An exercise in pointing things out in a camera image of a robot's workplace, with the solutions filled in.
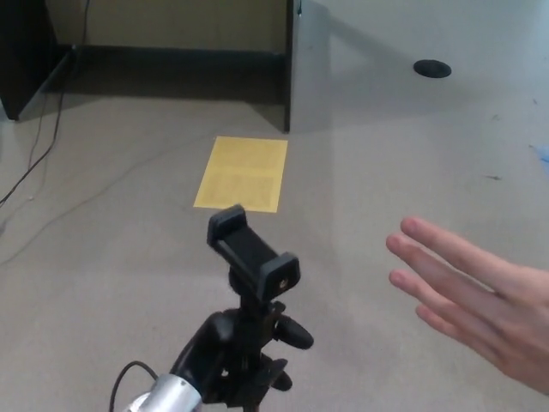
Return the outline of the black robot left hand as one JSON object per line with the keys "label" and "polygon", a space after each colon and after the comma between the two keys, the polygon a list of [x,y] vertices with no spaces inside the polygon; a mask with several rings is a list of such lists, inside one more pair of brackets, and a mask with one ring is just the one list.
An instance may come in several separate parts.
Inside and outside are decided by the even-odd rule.
{"label": "black robot left hand", "polygon": [[293,386],[285,372],[287,360],[273,360],[263,348],[273,340],[303,350],[314,343],[284,310],[277,302],[258,313],[239,308],[210,315],[170,373],[189,382],[205,404],[258,411],[269,390],[289,391]]}

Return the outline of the person's bare hand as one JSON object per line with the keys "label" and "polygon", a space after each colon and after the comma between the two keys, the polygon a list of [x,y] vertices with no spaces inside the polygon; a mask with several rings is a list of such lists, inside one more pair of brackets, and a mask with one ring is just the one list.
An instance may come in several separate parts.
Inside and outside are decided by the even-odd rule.
{"label": "person's bare hand", "polygon": [[419,318],[547,394],[547,271],[513,264],[415,217],[404,219],[386,246],[408,266],[391,271],[389,281],[419,302]]}

